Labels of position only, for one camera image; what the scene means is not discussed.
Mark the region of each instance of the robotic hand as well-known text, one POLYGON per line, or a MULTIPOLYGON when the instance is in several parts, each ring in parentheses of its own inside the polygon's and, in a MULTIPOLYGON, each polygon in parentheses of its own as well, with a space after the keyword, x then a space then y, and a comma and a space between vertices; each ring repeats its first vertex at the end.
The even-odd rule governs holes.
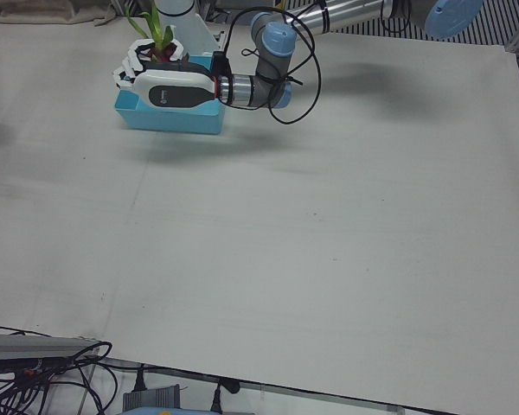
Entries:
MULTIPOLYGON (((483 2, 317 0, 312 6, 298 10, 277 15, 261 12, 254 17, 251 32, 259 57, 255 75, 232 74, 223 52, 214 52, 210 70, 190 62, 152 62, 147 52, 153 42, 144 39, 131 45, 122 66, 113 72, 113 78, 120 89, 138 94, 156 108, 194 108, 213 99, 245 108, 282 108, 288 105, 292 95, 286 75, 297 31, 322 34, 376 17, 398 16, 421 25, 429 35, 445 38, 465 29, 483 2)), ((183 47, 178 43, 171 59, 182 55, 183 47)))
POLYGON ((176 50, 170 62, 151 61, 152 39, 132 43, 122 66, 113 71, 117 86, 159 108, 191 108, 217 98, 215 78, 201 65, 180 61, 183 45, 173 42, 176 50))

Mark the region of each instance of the electrical cable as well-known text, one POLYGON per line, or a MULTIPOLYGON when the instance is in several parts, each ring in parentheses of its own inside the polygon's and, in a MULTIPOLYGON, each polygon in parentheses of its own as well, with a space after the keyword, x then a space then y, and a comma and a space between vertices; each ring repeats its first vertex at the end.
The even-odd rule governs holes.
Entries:
POLYGON ((381 15, 379 16, 379 20, 381 21, 381 25, 382 25, 382 33, 384 34, 385 32, 387 32, 390 35, 401 35, 402 33, 406 33, 407 28, 409 28, 409 26, 411 25, 412 7, 413 7, 412 0, 403 0, 403 3, 401 3, 401 13, 404 16, 406 15, 405 8, 406 8, 406 4, 407 4, 407 18, 406 18, 406 24, 404 25, 404 27, 402 29, 398 29, 398 30, 392 30, 385 24, 384 16, 382 15, 383 10, 384 10, 384 3, 385 2, 381 1, 381 15))
MULTIPOLYGON (((14 332, 24 331, 5 328, 2 326, 0 326, 0 329, 7 329, 14 332)), ((103 365, 100 362, 108 356, 111 350, 112 344, 110 342, 95 342, 87 348, 82 349, 79 353, 74 354, 62 364, 57 364, 54 367, 40 369, 38 371, 21 371, 20 373, 17 373, 16 377, 12 380, 0 380, 0 382, 3 382, 3 385, 0 386, 0 415, 27 415, 27 410, 29 410, 29 408, 35 403, 40 392, 42 392, 42 396, 37 414, 42 414, 50 386, 67 384, 60 380, 52 379, 57 375, 65 374, 66 372, 73 370, 77 370, 81 377, 81 383, 73 383, 76 384, 76 386, 84 387, 88 394, 93 398, 97 413, 99 415, 105 415, 105 411, 114 401, 119 389, 115 373, 108 366, 103 365), (100 347, 106 347, 106 350, 101 354, 88 355, 96 348, 100 347), (103 367, 112 376, 114 391, 105 405, 98 393, 93 389, 90 380, 83 372, 85 367, 91 365, 103 367)))
POLYGON ((31 335, 41 335, 43 337, 50 337, 50 335, 45 335, 43 333, 39 333, 38 331, 32 331, 32 330, 22 330, 22 329, 14 329, 12 327, 6 327, 6 326, 0 326, 0 330, 7 330, 7 331, 11 331, 13 333, 11 333, 12 335, 26 335, 26 334, 31 334, 31 335))
MULTIPOLYGON (((316 1, 312 6, 310 7, 315 7, 315 6, 318 6, 319 3, 318 1, 316 1)), ((302 12, 299 14, 301 15, 302 13, 304 13, 305 11, 307 11, 309 8, 306 8, 305 10, 302 10, 302 12)), ((273 8, 273 7, 252 7, 252 8, 249 8, 249 9, 245 9, 245 10, 242 10, 241 12, 239 12, 233 19, 233 21, 231 22, 231 25, 229 27, 229 31, 228 31, 228 34, 227 34, 227 39, 226 39, 226 42, 225 42, 225 47, 223 48, 223 54, 225 56, 227 56, 227 52, 228 52, 228 48, 229 48, 229 45, 230 45, 230 42, 231 42, 231 37, 233 35, 233 30, 234 30, 234 25, 238 22, 238 20, 244 16, 245 14, 247 13, 252 13, 252 12, 261 12, 261 11, 267 11, 267 12, 272 12, 272 13, 278 13, 280 14, 282 17, 288 17, 290 18, 292 21, 291 21, 291 25, 292 25, 292 28, 297 32, 297 34, 300 36, 300 38, 302 39, 302 41, 304 42, 304 45, 308 48, 308 51, 309 51, 309 54, 307 55, 307 57, 301 61, 300 63, 298 63, 293 69, 289 70, 287 73, 284 73, 284 74, 280 74, 279 71, 277 71, 277 74, 279 74, 279 78, 276 79, 276 80, 271 80, 271 83, 272 83, 272 87, 270 88, 269 90, 269 93, 268 93, 268 96, 267 96, 267 100, 265 103, 263 103, 262 105, 258 105, 257 107, 254 107, 254 108, 248 108, 248 107, 239 107, 239 106, 235 106, 235 105, 228 105, 224 102, 222 102, 221 100, 221 103, 223 105, 226 105, 226 106, 229 106, 229 107, 232 107, 232 108, 237 108, 237 109, 243 109, 243 110, 248 110, 248 111, 255 111, 255 110, 258 110, 262 107, 265 107, 267 105, 268 109, 269 109, 269 113, 270 115, 276 120, 278 121, 279 123, 283 124, 283 125, 291 125, 291 124, 295 124, 297 123, 298 121, 301 121, 302 119, 304 119, 308 114, 310 114, 311 111, 313 111, 313 108, 315 107, 315 105, 317 104, 317 101, 319 100, 319 96, 321 95, 321 84, 322 84, 322 77, 321 77, 321 66, 319 65, 319 60, 317 59, 317 56, 315 55, 315 40, 313 38, 313 34, 311 33, 310 29, 307 27, 307 25, 299 18, 299 15, 296 16, 296 15, 293 15, 291 12, 289 11, 286 11, 286 10, 281 10, 281 9, 277 9, 277 8, 273 8), (304 32, 307 34, 307 38, 306 36, 296 28, 295 26, 295 23, 297 23, 301 29, 304 30, 304 32), (316 90, 316 94, 315 94, 315 97, 311 103, 311 105, 308 107, 308 109, 302 113, 302 115, 300 115, 299 117, 293 119, 293 120, 290 120, 290 121, 285 121, 281 118, 279 118, 273 111, 273 107, 274 104, 273 103, 273 99, 275 98, 275 96, 277 95, 277 93, 280 91, 280 88, 284 86, 284 84, 287 82, 287 81, 291 81, 291 82, 297 82, 293 77, 291 77, 291 75, 293 73, 295 73, 296 71, 298 71, 301 67, 303 67, 306 63, 308 63, 309 61, 313 60, 314 64, 315 64, 315 68, 317 70, 317 90, 316 90)))

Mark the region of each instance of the blue box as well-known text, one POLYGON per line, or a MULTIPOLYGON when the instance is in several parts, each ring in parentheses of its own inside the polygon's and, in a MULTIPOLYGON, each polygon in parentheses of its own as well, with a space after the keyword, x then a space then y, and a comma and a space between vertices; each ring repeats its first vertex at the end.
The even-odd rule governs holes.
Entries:
MULTIPOLYGON (((211 65, 210 56, 190 56, 189 61, 207 69, 211 65)), ((219 134, 225 115, 225 106, 218 99, 188 110, 161 109, 145 104, 136 93, 130 91, 119 91, 115 110, 134 129, 200 134, 219 134)))

